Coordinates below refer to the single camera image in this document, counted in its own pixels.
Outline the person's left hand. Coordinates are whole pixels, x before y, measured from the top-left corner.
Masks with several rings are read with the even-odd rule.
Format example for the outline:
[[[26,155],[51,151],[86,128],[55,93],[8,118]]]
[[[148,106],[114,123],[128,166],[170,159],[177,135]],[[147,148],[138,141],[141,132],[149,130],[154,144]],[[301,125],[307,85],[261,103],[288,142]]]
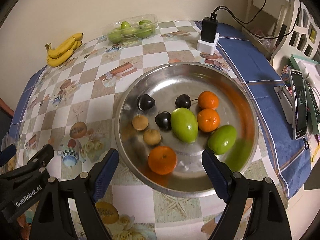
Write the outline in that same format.
[[[22,214],[20,217],[17,218],[17,223],[20,227],[20,233],[21,233],[22,239],[29,240],[31,227],[26,221],[25,214]]]

